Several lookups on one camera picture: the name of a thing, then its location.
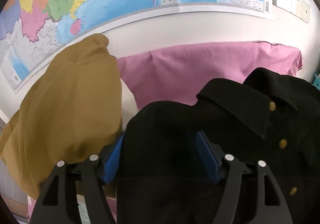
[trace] brown coat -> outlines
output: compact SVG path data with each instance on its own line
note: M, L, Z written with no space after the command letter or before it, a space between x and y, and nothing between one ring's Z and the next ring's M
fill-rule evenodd
M31 87L0 137L0 156L33 199L59 160L83 161L121 131L121 82L108 38L67 47Z

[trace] white wall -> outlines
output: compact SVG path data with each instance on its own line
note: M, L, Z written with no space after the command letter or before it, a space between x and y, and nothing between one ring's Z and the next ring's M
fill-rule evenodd
M320 59L320 12L313 0L305 1L310 5L309 24L273 6L275 20L222 12L182 13L133 22L109 30L105 35L110 40L110 53L117 57L175 45L221 41L261 40L294 46L304 56L304 68L299 71L298 77L311 80ZM17 94L0 73L0 111L10 118L47 67L40 70Z

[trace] black coat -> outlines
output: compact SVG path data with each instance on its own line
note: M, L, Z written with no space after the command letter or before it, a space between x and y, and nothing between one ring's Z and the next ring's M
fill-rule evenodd
M197 98L194 106L151 103L128 123L118 223L212 221L223 183L205 178L192 142L200 130L241 161L264 160L293 223L320 223L320 92L303 79L258 68L243 84L212 79Z

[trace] teal basket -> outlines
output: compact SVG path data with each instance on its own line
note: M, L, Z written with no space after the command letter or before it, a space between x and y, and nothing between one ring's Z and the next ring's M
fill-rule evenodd
M318 78L318 75L315 74L315 82L313 83L313 85L318 89L320 90L320 79Z

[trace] gold button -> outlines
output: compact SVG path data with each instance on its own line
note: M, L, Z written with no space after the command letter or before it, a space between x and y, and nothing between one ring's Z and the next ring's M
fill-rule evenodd
M296 193L297 193L297 187L293 187L292 189L291 189L291 192L290 192L290 194L291 195L295 195Z
M280 146L281 148L285 148L285 147L287 146L287 140L282 139L282 140L280 141L280 143L279 143L279 146Z
M274 110L276 109L276 104L275 104L274 102L270 102L270 103L269 103L269 109L270 109L271 111L274 111Z

